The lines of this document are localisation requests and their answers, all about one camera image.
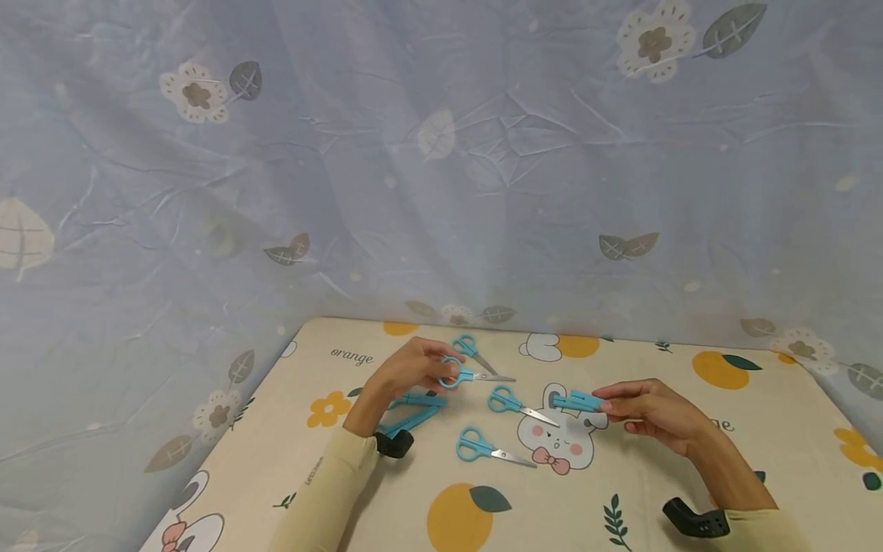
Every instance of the finger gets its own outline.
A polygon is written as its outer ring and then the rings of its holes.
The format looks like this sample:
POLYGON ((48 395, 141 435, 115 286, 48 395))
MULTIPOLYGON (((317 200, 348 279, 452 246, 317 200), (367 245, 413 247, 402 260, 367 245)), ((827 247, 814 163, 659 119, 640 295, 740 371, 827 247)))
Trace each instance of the finger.
POLYGON ((426 362, 426 373, 433 378, 456 378, 460 375, 460 367, 455 362, 439 362, 438 360, 429 360, 426 362))
POLYGON ((438 395, 444 395, 445 393, 447 393, 449 391, 449 389, 443 388, 437 379, 434 379, 430 376, 424 377, 420 381, 419 386, 425 387, 431 391, 435 391, 435 393, 438 395))
POLYGON ((647 380, 618 382, 613 385, 596 389, 595 391, 592 391, 592 394, 597 398, 637 397, 638 395, 643 395, 649 390, 649 386, 646 385, 646 382, 647 380))
POLYGON ((612 398, 601 403, 601 410, 628 420, 642 420, 659 407, 666 399, 655 395, 641 395, 634 398, 612 398))
POLYGON ((647 425, 640 421, 625 422, 625 430, 633 435, 647 435, 647 425))
POLYGON ((443 341, 435 341, 434 339, 424 339, 423 337, 415 337, 415 339, 419 340, 420 347, 423 348, 423 353, 427 356, 442 355, 445 357, 454 357, 460 362, 466 361, 466 357, 455 351, 451 344, 444 343, 443 341))

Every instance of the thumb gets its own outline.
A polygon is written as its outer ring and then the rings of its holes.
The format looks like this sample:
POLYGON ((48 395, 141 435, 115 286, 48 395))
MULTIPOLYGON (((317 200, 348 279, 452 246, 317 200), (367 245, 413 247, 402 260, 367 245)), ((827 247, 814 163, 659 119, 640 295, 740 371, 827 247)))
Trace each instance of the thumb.
POLYGON ((601 410, 605 414, 625 420, 643 420, 657 405, 659 399, 659 397, 653 395, 641 395, 634 398, 612 398, 601 403, 601 410))

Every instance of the blue plastic clip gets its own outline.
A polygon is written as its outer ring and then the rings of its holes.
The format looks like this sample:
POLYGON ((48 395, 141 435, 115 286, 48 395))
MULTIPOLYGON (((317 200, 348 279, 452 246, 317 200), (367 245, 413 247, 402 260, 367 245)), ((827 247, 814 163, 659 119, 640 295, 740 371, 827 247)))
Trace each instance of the blue plastic clip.
POLYGON ((552 398, 552 406, 556 408, 569 408, 582 412, 599 412, 602 402, 602 399, 576 389, 570 390, 570 397, 555 396, 552 398))
POLYGON ((397 398, 389 405, 387 410, 392 410, 399 405, 420 405, 420 406, 447 406, 448 399, 445 397, 430 397, 428 395, 418 395, 417 393, 405 393, 397 398))
POLYGON ((389 437, 390 439, 395 439, 398 432, 402 431, 403 429, 407 429, 408 431, 411 431, 412 429, 419 426, 420 424, 422 424, 426 420, 429 420, 430 418, 432 418, 441 409, 442 408, 440 406, 427 406, 426 408, 424 408, 420 412, 417 412, 416 414, 408 416, 404 420, 397 422, 395 424, 392 424, 390 426, 385 426, 383 424, 380 424, 378 426, 378 429, 382 433, 385 433, 387 435, 387 437, 389 437))

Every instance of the pink bow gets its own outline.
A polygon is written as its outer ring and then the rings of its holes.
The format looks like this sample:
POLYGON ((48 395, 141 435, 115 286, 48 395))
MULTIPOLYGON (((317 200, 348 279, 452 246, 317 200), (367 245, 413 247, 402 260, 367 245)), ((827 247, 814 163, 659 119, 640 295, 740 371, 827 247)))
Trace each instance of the pink bow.
POLYGON ((543 447, 539 447, 533 452, 531 459, 537 464, 551 464, 552 469, 558 475, 567 475, 570 471, 570 462, 564 458, 556 458, 549 454, 549 451, 543 447))
POLYGON ((186 528, 186 521, 179 521, 170 525, 162 533, 162 552, 175 552, 177 550, 177 540, 181 538, 186 528))

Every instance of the scissors handle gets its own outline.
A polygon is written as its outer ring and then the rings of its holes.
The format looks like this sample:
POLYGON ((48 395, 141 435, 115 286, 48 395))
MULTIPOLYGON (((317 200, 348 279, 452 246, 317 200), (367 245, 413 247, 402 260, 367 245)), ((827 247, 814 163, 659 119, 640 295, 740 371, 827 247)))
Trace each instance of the scissors handle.
POLYGON ((469 334, 463 334, 454 340, 452 345, 454 351, 464 354, 467 357, 474 357, 479 354, 479 350, 475 347, 475 337, 469 334))
POLYGON ((439 378, 439 385, 441 385, 445 389, 454 389, 460 382, 465 382, 467 377, 472 376, 472 372, 464 368, 463 363, 457 360, 456 357, 445 357, 441 359, 442 364, 447 362, 456 362, 457 367, 460 368, 460 374, 454 378, 453 382, 448 383, 444 378, 439 378))
POLYGON ((497 385, 487 398, 487 407, 493 412, 518 412, 521 406, 521 401, 515 398, 508 385, 497 385))
POLYGON ((468 426, 460 432, 457 441, 457 456, 464 462, 474 462, 478 457, 490 457, 494 451, 494 445, 485 439, 481 430, 477 427, 468 426))

